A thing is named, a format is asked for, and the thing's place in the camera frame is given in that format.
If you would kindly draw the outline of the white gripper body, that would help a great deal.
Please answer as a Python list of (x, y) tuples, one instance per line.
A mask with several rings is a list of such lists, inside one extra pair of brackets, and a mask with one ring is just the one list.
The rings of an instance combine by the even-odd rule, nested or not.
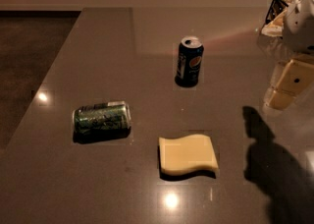
[(284, 43), (293, 51), (314, 53), (314, 7), (291, 4), (284, 18)]

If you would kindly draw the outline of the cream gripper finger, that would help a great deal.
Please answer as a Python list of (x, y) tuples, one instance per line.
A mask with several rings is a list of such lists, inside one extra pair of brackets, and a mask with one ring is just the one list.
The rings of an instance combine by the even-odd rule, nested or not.
[(278, 91), (290, 96), (290, 104), (268, 104), (277, 110), (288, 108), (296, 97), (314, 82), (314, 65), (305, 61), (291, 59), (285, 63), (284, 71), (277, 83)]
[(290, 96), (277, 89), (277, 83), (280, 80), (285, 65), (284, 62), (279, 62), (275, 65), (273, 75), (270, 79), (270, 86), (264, 96), (265, 104), (290, 104)]

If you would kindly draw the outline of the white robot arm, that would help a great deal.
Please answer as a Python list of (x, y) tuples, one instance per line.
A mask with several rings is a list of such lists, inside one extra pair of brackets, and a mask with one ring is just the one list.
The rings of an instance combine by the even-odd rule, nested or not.
[(273, 0), (261, 34), (276, 61), (265, 105), (285, 110), (314, 81), (314, 0)]

